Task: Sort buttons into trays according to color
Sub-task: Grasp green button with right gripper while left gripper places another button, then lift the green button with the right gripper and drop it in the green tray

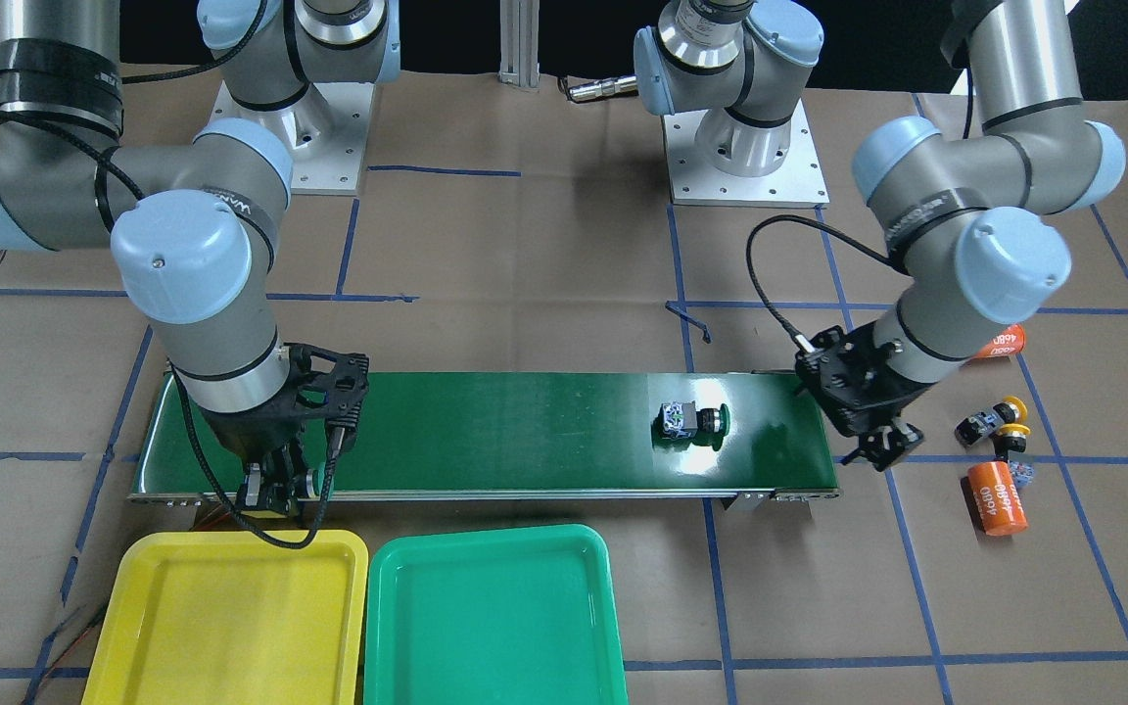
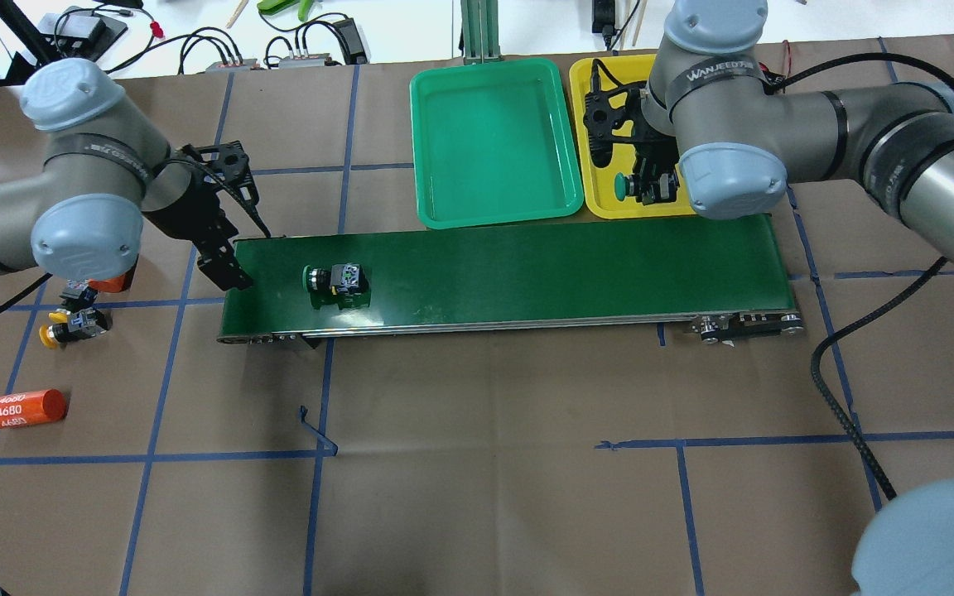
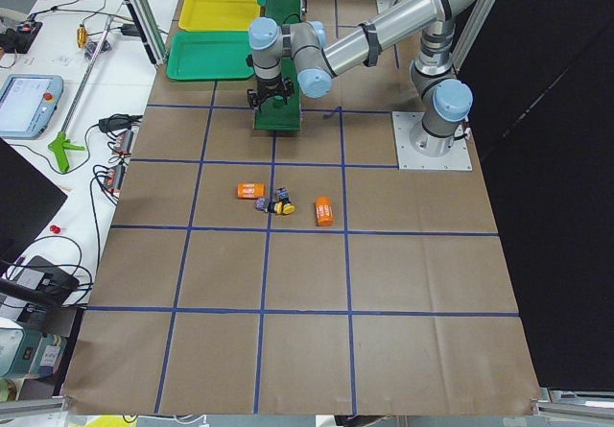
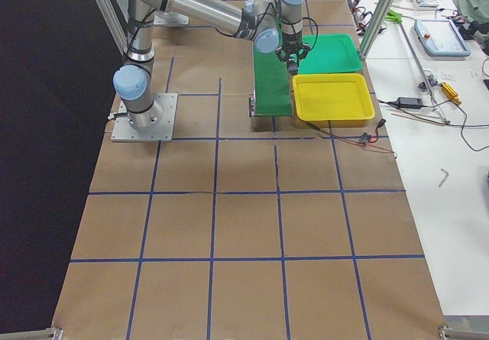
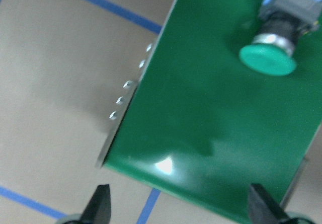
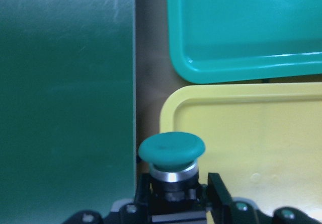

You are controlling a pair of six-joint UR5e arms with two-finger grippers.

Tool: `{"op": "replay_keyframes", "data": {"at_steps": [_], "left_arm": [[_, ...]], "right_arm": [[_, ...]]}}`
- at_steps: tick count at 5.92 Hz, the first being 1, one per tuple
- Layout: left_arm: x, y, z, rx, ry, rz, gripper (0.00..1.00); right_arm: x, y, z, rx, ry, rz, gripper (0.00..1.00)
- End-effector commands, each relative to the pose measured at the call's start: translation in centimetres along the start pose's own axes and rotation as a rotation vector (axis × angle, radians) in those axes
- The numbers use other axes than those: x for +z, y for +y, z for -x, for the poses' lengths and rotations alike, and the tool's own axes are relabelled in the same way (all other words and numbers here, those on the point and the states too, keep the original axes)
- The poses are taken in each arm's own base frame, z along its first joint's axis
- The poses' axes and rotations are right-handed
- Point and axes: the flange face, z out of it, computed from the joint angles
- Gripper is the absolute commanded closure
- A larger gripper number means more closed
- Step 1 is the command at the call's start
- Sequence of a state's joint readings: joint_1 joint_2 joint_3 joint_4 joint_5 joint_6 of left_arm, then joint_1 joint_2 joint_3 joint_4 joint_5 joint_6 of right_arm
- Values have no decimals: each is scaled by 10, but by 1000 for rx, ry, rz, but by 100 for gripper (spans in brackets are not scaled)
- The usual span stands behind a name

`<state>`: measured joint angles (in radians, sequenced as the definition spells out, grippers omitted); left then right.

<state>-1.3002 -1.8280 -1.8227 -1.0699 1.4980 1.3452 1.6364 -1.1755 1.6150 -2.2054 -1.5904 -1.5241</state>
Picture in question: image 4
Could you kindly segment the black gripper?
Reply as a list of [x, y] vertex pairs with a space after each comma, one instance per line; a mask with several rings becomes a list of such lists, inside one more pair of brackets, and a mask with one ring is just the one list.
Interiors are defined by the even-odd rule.
[[294, 59], [297, 63], [307, 57], [310, 52], [310, 45], [302, 41], [285, 41], [275, 50], [275, 54], [280, 62], [286, 63], [289, 59]]

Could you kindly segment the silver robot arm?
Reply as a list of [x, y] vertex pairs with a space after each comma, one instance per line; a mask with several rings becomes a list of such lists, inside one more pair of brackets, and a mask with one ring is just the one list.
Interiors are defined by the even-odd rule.
[[268, 138], [295, 113], [305, 0], [128, 0], [113, 138]]

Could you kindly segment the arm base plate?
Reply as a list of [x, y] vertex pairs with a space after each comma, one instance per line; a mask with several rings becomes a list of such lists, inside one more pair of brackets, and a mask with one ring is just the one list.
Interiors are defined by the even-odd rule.
[[178, 94], [154, 93], [152, 107], [141, 114], [127, 111], [120, 101], [119, 113], [115, 119], [111, 140], [113, 142], [171, 142], [176, 118]]
[[189, 18], [175, 11], [155, 11], [154, 26], [159, 27], [186, 27]]

